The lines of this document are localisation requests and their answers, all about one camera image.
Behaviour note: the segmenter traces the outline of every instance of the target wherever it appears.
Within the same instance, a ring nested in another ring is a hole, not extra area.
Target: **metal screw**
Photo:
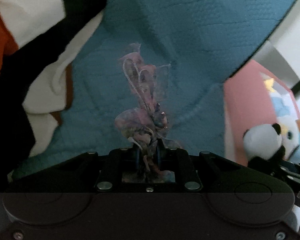
[[[200,184],[195,181],[188,181],[187,183],[185,183],[185,187],[189,190],[196,190],[200,187]]]
[[[277,235],[275,236],[276,240],[284,240],[286,238],[286,234],[284,232],[279,232],[277,233]]]
[[[13,233],[13,238],[15,240],[22,240],[23,239],[23,234],[21,232],[15,232],[15,233]]]
[[[112,183],[109,181],[102,181],[97,184],[98,189],[108,190],[112,188]]]
[[[146,192],[153,192],[153,190],[154,190],[153,187],[147,187],[146,188]]]

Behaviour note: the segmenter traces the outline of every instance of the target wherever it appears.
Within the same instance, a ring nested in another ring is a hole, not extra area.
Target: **white fabric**
[[[66,16],[62,0],[0,0],[0,15],[20,48]]]
[[[101,11],[82,28],[59,56],[58,60],[42,71],[30,86],[23,103],[27,113],[42,114],[63,110],[66,106],[65,68],[74,60],[82,46],[99,26]]]
[[[281,147],[282,136],[278,135],[270,124],[252,127],[243,138],[243,147],[248,161],[258,156],[270,159]]]
[[[32,157],[46,150],[51,141],[53,132],[58,126],[58,122],[51,114],[27,115],[36,141],[29,155],[29,157]]]
[[[23,104],[36,141],[30,157],[44,152],[48,147],[58,126],[57,121],[49,113],[63,110],[66,106],[65,68],[99,26],[102,16],[101,11],[90,20],[71,40],[58,61],[47,66],[31,85]]]

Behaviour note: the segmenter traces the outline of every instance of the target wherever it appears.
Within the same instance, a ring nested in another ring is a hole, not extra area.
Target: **plush toy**
[[[269,160],[284,146],[284,160],[300,163],[300,132],[297,123],[290,116],[279,120],[280,124],[262,124],[245,132],[243,147],[248,161],[257,156]]]
[[[277,122],[281,127],[282,145],[285,147],[285,160],[300,163],[300,120],[295,120],[282,95],[274,88],[274,79],[265,79],[264,85],[269,92]]]
[[[248,161],[254,157],[269,160],[281,146],[281,127],[277,123],[254,126],[243,135],[243,147]]]

